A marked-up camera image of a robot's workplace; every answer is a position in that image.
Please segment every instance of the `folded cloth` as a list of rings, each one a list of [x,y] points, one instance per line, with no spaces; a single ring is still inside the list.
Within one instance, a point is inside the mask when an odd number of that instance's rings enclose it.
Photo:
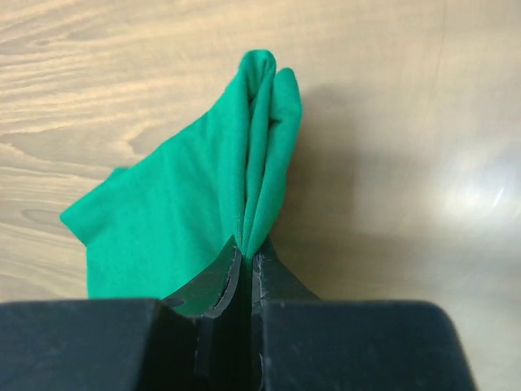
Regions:
[[[302,108],[295,75],[248,52],[214,106],[66,209],[90,297],[166,297],[234,235],[251,259],[278,216]]]

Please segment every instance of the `cloth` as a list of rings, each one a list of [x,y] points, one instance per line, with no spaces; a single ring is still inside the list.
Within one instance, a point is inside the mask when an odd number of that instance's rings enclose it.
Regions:
[[[213,107],[66,209],[90,297],[166,297],[234,235],[247,259],[278,216],[302,108],[294,73],[251,51]]]

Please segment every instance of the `wooden surface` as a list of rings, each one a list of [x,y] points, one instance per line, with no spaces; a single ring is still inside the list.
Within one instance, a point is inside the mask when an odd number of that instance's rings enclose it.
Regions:
[[[453,318],[521,388],[519,0],[0,0],[0,301],[85,296],[58,214],[203,114],[241,55],[299,78],[280,257],[325,298]]]

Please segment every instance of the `green fabric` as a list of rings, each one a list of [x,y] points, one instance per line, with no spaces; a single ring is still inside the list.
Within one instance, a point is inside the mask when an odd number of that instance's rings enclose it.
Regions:
[[[66,209],[89,296],[165,297],[232,235],[251,259],[282,206],[301,112],[293,72],[251,51],[206,114]]]

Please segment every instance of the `wood grain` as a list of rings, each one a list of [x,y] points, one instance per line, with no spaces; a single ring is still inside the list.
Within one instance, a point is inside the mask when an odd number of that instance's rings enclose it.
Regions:
[[[299,78],[274,228],[325,298],[442,305],[521,387],[521,2],[0,0],[0,300],[85,296],[58,214],[203,114],[241,55]]]

